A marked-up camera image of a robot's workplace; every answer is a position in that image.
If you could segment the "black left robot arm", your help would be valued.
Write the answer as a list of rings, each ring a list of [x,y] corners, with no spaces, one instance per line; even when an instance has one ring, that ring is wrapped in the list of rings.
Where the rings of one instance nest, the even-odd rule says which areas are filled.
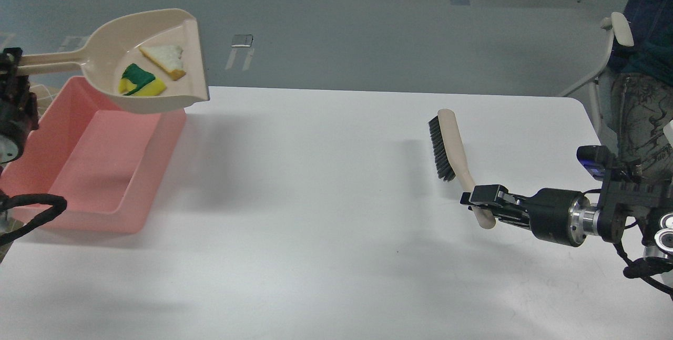
[[[23,50],[8,47],[2,50],[1,57],[1,139],[2,164],[14,162],[26,151],[27,138],[39,128],[37,96],[30,90],[27,76],[19,73]],[[67,208],[65,197],[49,194],[19,194],[10,196],[2,191],[2,214],[10,210],[42,204],[46,209],[36,214],[22,227],[2,233],[2,246],[11,244],[38,227],[55,220]]]

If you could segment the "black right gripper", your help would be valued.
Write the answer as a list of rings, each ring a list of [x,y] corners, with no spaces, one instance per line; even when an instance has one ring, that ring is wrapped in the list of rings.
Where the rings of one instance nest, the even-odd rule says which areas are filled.
[[[472,192],[462,193],[461,204],[470,206],[481,228],[507,223],[529,228],[536,239],[575,248],[586,239],[574,217],[590,205],[582,192],[543,188],[525,197],[500,184],[478,185]],[[521,207],[525,212],[515,210]]]

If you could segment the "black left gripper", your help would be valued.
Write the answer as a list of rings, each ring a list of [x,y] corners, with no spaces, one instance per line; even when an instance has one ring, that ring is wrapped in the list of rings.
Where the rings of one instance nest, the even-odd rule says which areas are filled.
[[[27,137],[39,128],[37,96],[30,90],[29,78],[19,75],[22,56],[20,47],[1,52],[1,163],[22,157]]]

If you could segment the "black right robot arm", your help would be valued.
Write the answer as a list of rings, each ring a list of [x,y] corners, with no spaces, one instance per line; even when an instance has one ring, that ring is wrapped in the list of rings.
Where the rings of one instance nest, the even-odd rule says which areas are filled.
[[[500,223],[529,230],[539,240],[579,247],[593,235],[614,246],[626,263],[623,275],[671,295],[671,283],[655,279],[671,272],[671,180],[643,182],[639,166],[621,162],[604,146],[581,146],[576,157],[601,183],[588,192],[543,188],[531,197],[498,184],[464,192],[461,204],[483,209]]]

